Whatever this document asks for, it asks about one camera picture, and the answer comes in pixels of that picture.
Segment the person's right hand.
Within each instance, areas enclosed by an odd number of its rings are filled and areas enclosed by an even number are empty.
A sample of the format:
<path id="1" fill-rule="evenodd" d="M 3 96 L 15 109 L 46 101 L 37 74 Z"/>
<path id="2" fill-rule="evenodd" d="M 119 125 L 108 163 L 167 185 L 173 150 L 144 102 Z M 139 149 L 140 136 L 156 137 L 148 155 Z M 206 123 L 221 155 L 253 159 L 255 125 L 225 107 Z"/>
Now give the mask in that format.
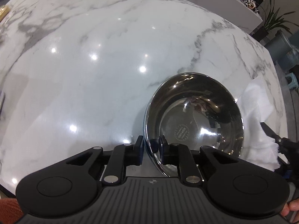
<path id="1" fill-rule="evenodd" d="M 290 201 L 286 203 L 281 211 L 282 216 L 287 216 L 291 211 L 298 211 L 299 209 L 299 199 Z"/>

